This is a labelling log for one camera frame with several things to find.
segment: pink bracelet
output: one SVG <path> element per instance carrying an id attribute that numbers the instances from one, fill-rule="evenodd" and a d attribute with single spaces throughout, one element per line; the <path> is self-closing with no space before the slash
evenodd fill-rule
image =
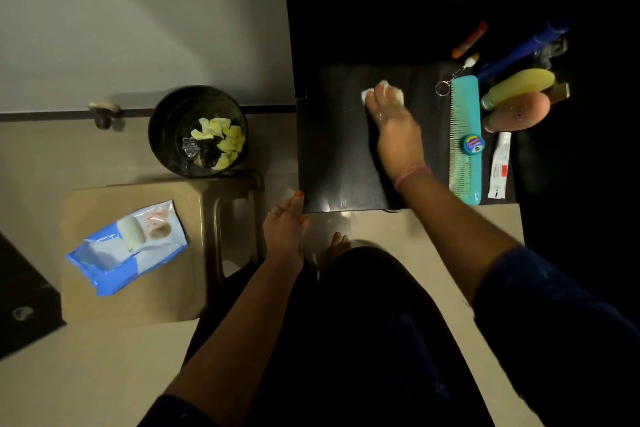
<path id="1" fill-rule="evenodd" d="M 428 176 L 433 176 L 433 172 L 428 165 L 414 165 L 413 167 L 405 169 L 405 171 L 400 174 L 400 177 L 396 179 L 396 182 L 394 182 L 394 187 L 396 188 L 396 190 L 398 190 L 398 187 L 400 186 L 402 181 L 404 181 L 404 179 L 408 178 L 412 174 L 417 174 L 418 172 L 422 172 L 423 174 L 427 174 Z"/>

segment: dark blue sleeve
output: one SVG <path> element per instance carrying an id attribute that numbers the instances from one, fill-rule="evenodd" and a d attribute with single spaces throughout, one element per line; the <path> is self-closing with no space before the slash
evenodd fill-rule
<path id="1" fill-rule="evenodd" d="M 637 422 L 640 330 L 612 305 L 521 247 L 498 260 L 473 307 L 511 384 L 545 425 Z"/>
<path id="2" fill-rule="evenodd" d="M 171 395 L 160 395 L 138 427 L 216 427 L 216 424 L 190 403 Z"/>

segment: comb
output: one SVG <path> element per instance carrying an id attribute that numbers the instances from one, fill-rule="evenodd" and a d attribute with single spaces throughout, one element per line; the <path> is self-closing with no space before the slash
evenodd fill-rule
<path id="1" fill-rule="evenodd" d="M 463 203 L 476 205 L 482 197 L 482 154 L 462 151 L 462 140 L 470 133 L 482 133 L 478 80 L 471 75 L 451 82 L 449 190 Z"/>

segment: keychain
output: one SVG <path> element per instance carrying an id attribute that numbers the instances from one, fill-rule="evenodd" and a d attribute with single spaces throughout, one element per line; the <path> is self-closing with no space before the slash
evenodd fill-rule
<path id="1" fill-rule="evenodd" d="M 436 95 L 438 95 L 438 96 L 447 96 L 449 94 L 449 92 L 451 91 L 451 83 L 452 83 L 453 79 L 460 73 L 460 71 L 475 65 L 475 63 L 477 63 L 478 59 L 480 59 L 480 53 L 475 53 L 475 54 L 469 56 L 467 59 L 465 59 L 464 65 L 459 70 L 457 70 L 455 73 L 453 73 L 451 75 L 451 78 L 449 78 L 446 81 L 437 82 L 436 83 Z"/>

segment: blue packet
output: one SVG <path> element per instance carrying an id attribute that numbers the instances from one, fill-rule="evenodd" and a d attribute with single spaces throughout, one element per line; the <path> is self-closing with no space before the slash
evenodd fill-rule
<path id="1" fill-rule="evenodd" d="M 173 201 L 139 209 L 84 239 L 68 253 L 99 296 L 111 296 L 187 246 Z"/>

